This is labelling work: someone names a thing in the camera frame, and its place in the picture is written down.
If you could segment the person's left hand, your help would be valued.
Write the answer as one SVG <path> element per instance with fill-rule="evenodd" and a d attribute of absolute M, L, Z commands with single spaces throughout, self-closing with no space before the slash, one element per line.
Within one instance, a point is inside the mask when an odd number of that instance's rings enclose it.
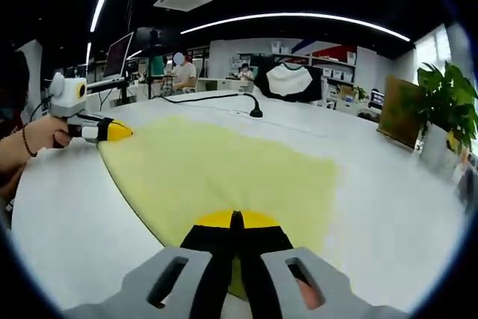
<path fill-rule="evenodd" d="M 41 149 L 66 147 L 72 139 L 66 121 L 50 115 L 45 115 L 27 124 L 23 129 L 23 134 L 32 157 Z"/>

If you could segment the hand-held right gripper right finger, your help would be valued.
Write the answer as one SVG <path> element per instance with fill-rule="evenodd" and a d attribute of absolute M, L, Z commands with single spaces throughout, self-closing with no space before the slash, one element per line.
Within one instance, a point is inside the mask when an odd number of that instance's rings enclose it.
<path fill-rule="evenodd" d="M 236 211 L 241 278 L 254 318 L 407 318 L 357 297 L 349 278 L 305 247 L 293 247 L 280 225 Z"/>

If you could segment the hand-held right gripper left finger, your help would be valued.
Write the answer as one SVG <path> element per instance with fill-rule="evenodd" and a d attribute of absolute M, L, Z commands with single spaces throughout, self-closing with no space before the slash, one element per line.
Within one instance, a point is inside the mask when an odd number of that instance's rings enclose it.
<path fill-rule="evenodd" d="M 219 318 L 232 277 L 235 212 L 208 214 L 180 247 L 165 247 L 128 273 L 121 289 L 65 318 Z"/>

